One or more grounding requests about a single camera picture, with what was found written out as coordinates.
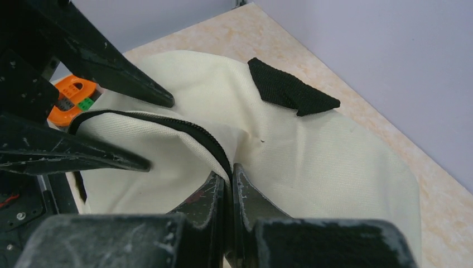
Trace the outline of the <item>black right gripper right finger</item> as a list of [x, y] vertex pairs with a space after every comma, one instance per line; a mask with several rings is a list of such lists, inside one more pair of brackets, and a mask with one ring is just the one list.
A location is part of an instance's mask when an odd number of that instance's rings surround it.
[[405, 236], [387, 221], [293, 218], [249, 180], [232, 178], [232, 267], [416, 267]]

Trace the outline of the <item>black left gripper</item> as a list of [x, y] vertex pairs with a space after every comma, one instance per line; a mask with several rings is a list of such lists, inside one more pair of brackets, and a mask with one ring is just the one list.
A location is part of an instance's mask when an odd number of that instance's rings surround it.
[[[173, 95], [128, 61], [71, 1], [26, 1], [40, 35], [75, 76], [171, 108]], [[93, 169], [147, 172], [151, 163], [124, 149], [49, 127], [52, 95], [26, 78], [50, 78], [58, 60], [33, 29], [20, 1], [1, 1], [1, 267], [14, 267], [29, 236], [48, 216], [77, 214], [65, 174]]]

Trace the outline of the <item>cream canvas backpack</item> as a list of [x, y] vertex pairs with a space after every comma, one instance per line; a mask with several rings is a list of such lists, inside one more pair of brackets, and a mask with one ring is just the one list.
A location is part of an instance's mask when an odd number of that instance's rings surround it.
[[340, 102], [253, 58], [194, 51], [143, 59], [139, 68], [176, 99], [163, 108], [110, 90], [68, 132], [132, 152], [148, 172], [81, 172], [86, 211], [161, 214], [211, 172], [230, 182], [234, 164], [276, 207], [295, 218], [382, 219], [422, 260], [417, 179], [403, 160]]

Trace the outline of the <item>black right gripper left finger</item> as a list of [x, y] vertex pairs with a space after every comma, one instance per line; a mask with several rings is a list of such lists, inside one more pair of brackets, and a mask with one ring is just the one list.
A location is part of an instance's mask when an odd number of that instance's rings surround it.
[[166, 214], [56, 215], [29, 238], [17, 267], [222, 267], [224, 179]]

